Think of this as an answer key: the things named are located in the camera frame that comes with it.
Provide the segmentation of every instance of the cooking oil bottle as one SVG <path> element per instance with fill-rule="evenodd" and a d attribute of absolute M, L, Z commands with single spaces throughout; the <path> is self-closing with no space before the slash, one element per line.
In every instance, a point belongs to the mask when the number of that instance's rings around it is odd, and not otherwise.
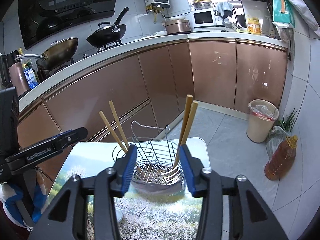
<path fill-rule="evenodd" d="M 289 171 L 296 157 L 297 141 L 298 136 L 287 136 L 279 144 L 271 160 L 267 162 L 264 168 L 264 174 L 268 179 L 277 180 Z"/>

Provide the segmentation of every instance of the wire rack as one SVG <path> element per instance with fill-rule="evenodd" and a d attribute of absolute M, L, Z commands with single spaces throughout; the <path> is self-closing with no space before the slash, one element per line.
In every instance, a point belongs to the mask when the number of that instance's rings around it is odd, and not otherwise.
<path fill-rule="evenodd" d="M 165 131 L 165 140 L 154 138 L 138 137 L 134 133 L 134 124 L 144 127 Z M 184 175 L 180 162 L 173 168 L 178 145 L 168 140 L 166 128 L 159 128 L 139 124 L 132 121 L 131 139 L 137 147 L 137 166 L 132 177 L 132 185 L 140 192 L 146 194 L 175 194 L 184 189 Z M 122 149 L 117 146 L 114 148 L 113 160 L 124 155 Z"/>

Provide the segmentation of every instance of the kitchen cabinet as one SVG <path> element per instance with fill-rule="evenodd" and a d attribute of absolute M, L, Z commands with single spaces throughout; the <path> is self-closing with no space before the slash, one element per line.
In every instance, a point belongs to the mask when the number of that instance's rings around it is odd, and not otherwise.
<path fill-rule="evenodd" d="M 139 54 L 140 66 L 159 127 L 178 115 L 178 101 L 168 47 Z"/>
<path fill-rule="evenodd" d="M 146 99 L 138 56 L 132 56 L 77 80 L 50 98 L 46 105 L 63 131 L 83 126 L 89 139 L 104 128 L 100 110 L 110 123 L 114 121 L 110 100 L 120 117 Z"/>
<path fill-rule="evenodd" d="M 177 90 L 179 114 L 184 110 L 186 96 L 195 95 L 193 74 L 188 43 L 179 43 L 168 47 Z"/>
<path fill-rule="evenodd" d="M 249 113 L 248 104 L 263 99 L 279 107 L 287 68 L 287 54 L 276 49 L 237 44 L 235 110 Z"/>
<path fill-rule="evenodd" d="M 127 138 L 130 138 L 133 136 L 133 133 L 131 131 L 132 121 L 137 121 L 139 124 L 142 124 L 142 125 L 156 127 L 156 120 L 155 120 L 155 116 L 152 111 L 151 104 L 145 106 L 143 109 L 141 109 L 140 111 L 135 113 L 132 117 L 127 119 L 125 122 L 121 123 L 121 127 L 122 127 L 124 134 Z M 136 123 L 133 124 L 132 128 L 133 128 L 135 135 L 138 137 L 154 138 L 159 134 L 158 129 L 140 127 Z M 117 133 L 118 137 L 121 138 L 119 130 L 115 129 L 115 132 Z M 100 142 L 115 142 L 115 140 L 114 140 L 113 136 L 111 134 L 109 134 L 106 137 L 104 137 Z"/>
<path fill-rule="evenodd" d="M 236 44 L 189 42 L 195 99 L 233 108 L 236 93 Z"/>
<path fill-rule="evenodd" d="M 25 148 L 43 139 L 59 134 L 60 131 L 50 117 L 44 105 L 40 105 L 26 119 L 18 125 L 18 140 L 21 147 Z M 38 164 L 38 166 L 53 180 L 68 157 L 71 147 L 66 148 L 63 153 Z"/>

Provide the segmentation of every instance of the wooden chopstick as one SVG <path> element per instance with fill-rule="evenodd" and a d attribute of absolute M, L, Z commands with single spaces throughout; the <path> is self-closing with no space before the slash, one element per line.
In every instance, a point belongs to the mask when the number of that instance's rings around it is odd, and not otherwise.
<path fill-rule="evenodd" d="M 127 149 L 124 147 L 124 145 L 120 141 L 119 137 L 117 136 L 116 132 L 111 127 L 111 125 L 110 125 L 108 119 L 106 118 L 106 116 L 104 115 L 104 113 L 102 111 L 99 111 L 99 115 L 100 115 L 101 119 L 103 120 L 104 124 L 108 127 L 108 129 L 109 129 L 110 133 L 112 134 L 113 138 L 117 141 L 117 143 L 121 147 L 121 149 L 124 151 L 124 153 L 127 153 L 128 152 Z M 135 165 L 136 165 L 137 171 L 141 174 L 142 173 L 142 169 L 138 166 L 137 163 Z"/>
<path fill-rule="evenodd" d="M 183 137 L 183 134 L 184 134 L 184 130 L 186 129 L 186 125 L 187 125 L 187 121 L 188 121 L 188 118 L 189 118 L 189 113 L 190 113 L 190 108 L 191 108 L 192 101 L 193 101 L 193 96 L 192 95 L 187 95 L 186 104 L 184 106 L 184 114 L 183 114 L 183 119 L 182 119 L 182 127 L 181 127 L 181 131 L 180 131 L 178 147 L 181 145 L 181 141 L 182 141 L 182 137 Z"/>
<path fill-rule="evenodd" d="M 127 147 L 127 149 L 129 149 L 128 140 L 127 140 L 127 138 L 125 137 L 124 131 L 123 131 L 122 126 L 121 126 L 121 124 L 120 124 L 120 121 L 119 121 L 119 118 L 118 118 L 118 116 L 117 116 L 117 112 L 116 112 L 115 106 L 113 105 L 112 100 L 109 101 L 109 105 L 110 105 L 110 108 L 111 108 L 111 111 L 112 111 L 112 114 L 113 114 L 113 118 L 115 119 L 116 124 L 117 124 L 118 129 L 119 129 L 119 132 L 120 132 L 120 134 L 121 134 L 122 140 L 124 141 L 125 146 Z"/>
<path fill-rule="evenodd" d="M 183 133 L 183 137 L 182 137 L 182 140 L 181 140 L 181 145 L 183 145 L 183 144 L 185 144 L 187 142 L 187 139 L 188 139 L 188 136 L 189 136 L 189 133 L 190 133 L 190 130 L 191 130 L 191 126 L 192 126 L 193 120 L 194 120 L 195 115 L 196 115 L 197 108 L 198 108 L 198 102 L 193 101 L 192 104 L 191 104 L 187 125 L 186 125 L 186 128 L 185 128 L 184 133 Z M 177 154 L 176 154 L 176 159 L 174 161 L 173 168 L 175 168 L 178 165 L 179 160 L 180 160 L 179 149 L 180 149 L 180 147 L 178 147 L 178 151 L 177 151 Z"/>

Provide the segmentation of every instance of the wok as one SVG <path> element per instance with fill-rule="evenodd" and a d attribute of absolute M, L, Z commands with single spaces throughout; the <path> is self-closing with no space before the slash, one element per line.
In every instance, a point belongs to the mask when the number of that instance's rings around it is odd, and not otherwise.
<path fill-rule="evenodd" d="M 92 33 L 87 41 L 90 45 L 100 48 L 103 45 L 119 41 L 125 34 L 127 25 L 120 24 L 122 17 L 129 11 L 129 8 L 126 7 L 119 14 L 117 20 L 114 22 L 114 25 L 110 25 L 110 22 L 101 22 L 98 24 L 99 29 Z"/>
<path fill-rule="evenodd" d="M 44 70 L 52 70 L 69 61 L 78 47 L 78 38 L 71 37 L 61 41 L 55 41 L 45 52 L 38 54 L 21 54 L 15 60 L 22 58 L 37 58 L 36 64 Z"/>

